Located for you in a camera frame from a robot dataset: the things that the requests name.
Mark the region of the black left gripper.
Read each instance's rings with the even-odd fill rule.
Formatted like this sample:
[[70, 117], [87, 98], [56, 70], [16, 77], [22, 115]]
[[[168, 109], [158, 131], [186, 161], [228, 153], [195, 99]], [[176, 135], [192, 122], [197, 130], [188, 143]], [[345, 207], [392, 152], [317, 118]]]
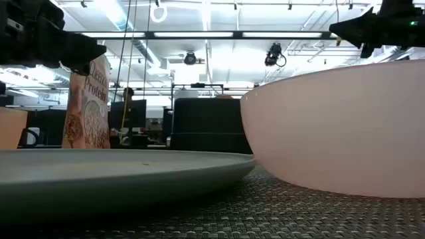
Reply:
[[[0, 65], [59, 66], [48, 40], [64, 28], [64, 13], [50, 0], [0, 0]], [[107, 48], [92, 37], [66, 32], [61, 67], [81, 76]]]

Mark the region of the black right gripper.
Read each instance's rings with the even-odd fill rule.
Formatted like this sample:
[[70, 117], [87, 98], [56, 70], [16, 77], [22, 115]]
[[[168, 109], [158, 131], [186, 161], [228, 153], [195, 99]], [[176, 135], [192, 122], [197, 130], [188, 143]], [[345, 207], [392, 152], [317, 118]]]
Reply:
[[368, 58], [382, 45], [425, 47], [425, 13], [413, 0], [382, 0], [377, 13], [370, 8], [359, 17], [331, 24], [329, 31], [362, 47], [360, 57]]

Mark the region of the orange Cheerios Protein cereal box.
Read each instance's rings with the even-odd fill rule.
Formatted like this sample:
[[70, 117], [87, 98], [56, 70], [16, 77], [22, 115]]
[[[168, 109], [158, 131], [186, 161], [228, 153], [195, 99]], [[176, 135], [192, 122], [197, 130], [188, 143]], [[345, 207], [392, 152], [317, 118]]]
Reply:
[[90, 73], [70, 76], [62, 147], [109, 149], [108, 93], [110, 63], [102, 55], [90, 63]]

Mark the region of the black computer monitor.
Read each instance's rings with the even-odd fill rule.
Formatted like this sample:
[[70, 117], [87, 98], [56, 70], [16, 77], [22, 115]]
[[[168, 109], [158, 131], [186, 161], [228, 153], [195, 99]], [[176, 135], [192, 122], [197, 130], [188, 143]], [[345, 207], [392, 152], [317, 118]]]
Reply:
[[146, 100], [132, 100], [128, 103], [114, 102], [108, 114], [108, 125], [110, 128], [122, 127], [145, 127], [146, 122]]

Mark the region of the orange plastic bin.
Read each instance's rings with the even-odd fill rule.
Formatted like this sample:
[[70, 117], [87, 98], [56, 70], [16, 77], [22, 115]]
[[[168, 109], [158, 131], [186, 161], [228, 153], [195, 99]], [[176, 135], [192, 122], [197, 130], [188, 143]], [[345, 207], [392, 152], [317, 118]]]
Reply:
[[26, 111], [0, 107], [0, 149], [16, 149], [26, 124]]

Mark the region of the pink bowl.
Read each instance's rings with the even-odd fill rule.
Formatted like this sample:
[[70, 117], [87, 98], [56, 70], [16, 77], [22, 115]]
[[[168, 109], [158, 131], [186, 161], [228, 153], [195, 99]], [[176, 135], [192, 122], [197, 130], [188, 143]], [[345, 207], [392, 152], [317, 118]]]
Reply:
[[297, 186], [425, 198], [425, 60], [302, 74], [241, 98], [257, 162]]

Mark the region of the grey round plate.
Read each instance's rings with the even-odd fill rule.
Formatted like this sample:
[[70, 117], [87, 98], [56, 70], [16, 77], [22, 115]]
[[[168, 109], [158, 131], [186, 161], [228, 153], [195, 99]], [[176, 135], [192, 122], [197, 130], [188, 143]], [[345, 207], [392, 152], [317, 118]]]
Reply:
[[0, 150], [0, 224], [111, 214], [227, 187], [251, 155], [136, 149]]

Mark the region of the black toaster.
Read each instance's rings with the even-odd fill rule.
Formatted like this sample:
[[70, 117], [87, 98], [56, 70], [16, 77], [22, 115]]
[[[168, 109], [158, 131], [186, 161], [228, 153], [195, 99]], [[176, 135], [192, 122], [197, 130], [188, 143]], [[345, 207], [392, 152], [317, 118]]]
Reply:
[[240, 100], [179, 98], [175, 100], [170, 148], [252, 154], [245, 136]]

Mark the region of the dark woven placemat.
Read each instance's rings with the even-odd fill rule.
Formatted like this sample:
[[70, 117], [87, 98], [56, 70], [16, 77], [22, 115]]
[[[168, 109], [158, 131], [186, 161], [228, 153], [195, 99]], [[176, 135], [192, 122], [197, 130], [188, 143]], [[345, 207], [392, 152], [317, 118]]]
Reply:
[[257, 168], [203, 197], [86, 220], [0, 226], [0, 239], [425, 239], [425, 199], [315, 191]]

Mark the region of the black overhead frame bar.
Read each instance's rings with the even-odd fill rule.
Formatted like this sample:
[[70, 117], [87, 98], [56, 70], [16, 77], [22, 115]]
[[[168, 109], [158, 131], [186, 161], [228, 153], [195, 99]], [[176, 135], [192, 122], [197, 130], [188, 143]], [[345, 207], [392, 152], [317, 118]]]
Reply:
[[86, 31], [74, 32], [98, 40], [336, 40], [329, 31]]

